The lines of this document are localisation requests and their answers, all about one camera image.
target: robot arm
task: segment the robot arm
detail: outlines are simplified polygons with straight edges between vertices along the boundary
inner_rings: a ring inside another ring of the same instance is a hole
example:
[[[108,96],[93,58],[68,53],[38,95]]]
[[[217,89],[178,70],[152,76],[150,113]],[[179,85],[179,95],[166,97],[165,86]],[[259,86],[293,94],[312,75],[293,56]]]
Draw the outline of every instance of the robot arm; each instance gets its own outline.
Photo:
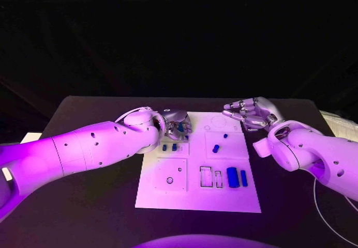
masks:
[[[237,107],[240,113],[230,110]],[[267,130],[267,138],[254,143],[260,157],[273,155],[287,171],[306,170],[323,185],[358,200],[357,142],[323,136],[295,120],[284,121],[264,97],[227,104],[224,109],[222,114],[240,120],[248,131]]]
[[[165,135],[185,141],[186,133],[191,133],[186,111],[156,112],[142,107],[116,122],[105,121],[59,136],[0,146],[0,221],[46,183],[72,173],[105,167],[136,153],[150,152]]]

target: cable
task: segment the cable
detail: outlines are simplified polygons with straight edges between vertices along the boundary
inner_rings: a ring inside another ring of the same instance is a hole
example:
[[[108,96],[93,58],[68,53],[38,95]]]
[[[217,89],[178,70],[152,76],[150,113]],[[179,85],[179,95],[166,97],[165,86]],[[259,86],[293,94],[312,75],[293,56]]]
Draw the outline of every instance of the cable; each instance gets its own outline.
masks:
[[[323,222],[326,223],[326,220],[325,220],[325,218],[323,218],[323,216],[322,216],[322,213],[321,213],[321,211],[319,211],[319,205],[318,205],[318,201],[316,201],[316,191],[315,191],[315,189],[316,189],[316,179],[315,179],[315,182],[313,182],[313,199],[315,199],[315,204],[316,204],[316,209],[318,209],[318,212],[319,212],[319,216],[321,216],[321,218],[322,218],[322,220],[323,220]],[[328,225],[328,227],[329,227],[329,229],[334,231],[334,233],[349,243],[349,244],[352,244],[354,246],[357,246],[358,247],[358,244],[355,244],[355,243],[352,243],[347,238],[344,238],[342,237],[342,235],[334,230],[334,228],[329,226],[329,224],[326,223],[326,225]]]
[[[347,198],[347,200],[348,200],[348,202],[349,202],[349,204],[352,205],[352,208],[357,210],[357,212],[358,212],[358,208],[357,208],[357,206],[354,205],[354,203],[351,202],[351,200],[348,199],[348,197],[345,196],[345,198]]]

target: dark curtain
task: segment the dark curtain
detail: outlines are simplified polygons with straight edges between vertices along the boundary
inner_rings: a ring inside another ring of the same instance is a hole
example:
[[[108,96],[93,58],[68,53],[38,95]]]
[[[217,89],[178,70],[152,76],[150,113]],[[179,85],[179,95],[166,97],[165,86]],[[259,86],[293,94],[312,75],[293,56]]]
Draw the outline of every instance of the dark curtain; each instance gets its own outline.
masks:
[[[42,131],[68,95],[306,98],[358,121],[355,10],[0,4],[0,128]]]

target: black tabletop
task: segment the black tabletop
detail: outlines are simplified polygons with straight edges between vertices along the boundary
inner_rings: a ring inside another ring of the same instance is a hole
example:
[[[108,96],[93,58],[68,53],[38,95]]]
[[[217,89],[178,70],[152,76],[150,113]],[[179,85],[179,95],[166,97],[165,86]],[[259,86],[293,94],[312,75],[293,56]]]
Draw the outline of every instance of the black tabletop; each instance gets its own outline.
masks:
[[[240,99],[65,98],[42,134],[49,137],[117,117],[140,106],[155,110],[221,112]],[[273,99],[287,120],[325,135],[332,131],[309,100]],[[215,234],[279,247],[351,247],[323,223],[313,200],[313,177],[287,172],[272,156],[260,158],[253,142],[266,135],[244,133],[261,213],[134,208],[143,155],[51,182],[25,199],[0,223],[2,247],[131,247],[149,240]],[[358,243],[358,214],[344,196],[318,183],[322,215],[338,233]]]

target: blue block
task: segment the blue block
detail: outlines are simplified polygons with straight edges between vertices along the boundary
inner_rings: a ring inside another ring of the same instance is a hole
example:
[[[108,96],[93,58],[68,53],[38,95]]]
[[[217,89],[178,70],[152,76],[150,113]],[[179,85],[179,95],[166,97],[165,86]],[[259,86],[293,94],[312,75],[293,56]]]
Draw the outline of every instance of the blue block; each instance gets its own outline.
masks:
[[[227,173],[228,173],[230,187],[238,188],[240,182],[238,182],[238,176],[237,176],[237,168],[235,167],[227,168]]]
[[[220,148],[220,146],[218,146],[218,145],[215,145],[215,146],[214,146],[214,149],[212,149],[212,152],[214,152],[214,153],[217,153],[217,152],[218,152],[218,148]]]
[[[247,187],[248,186],[247,173],[243,170],[240,171],[240,174],[241,174],[243,186]]]
[[[183,131],[185,131],[185,129],[183,129],[183,124],[182,124],[181,122],[179,122],[178,131],[179,131],[179,132],[183,132]]]

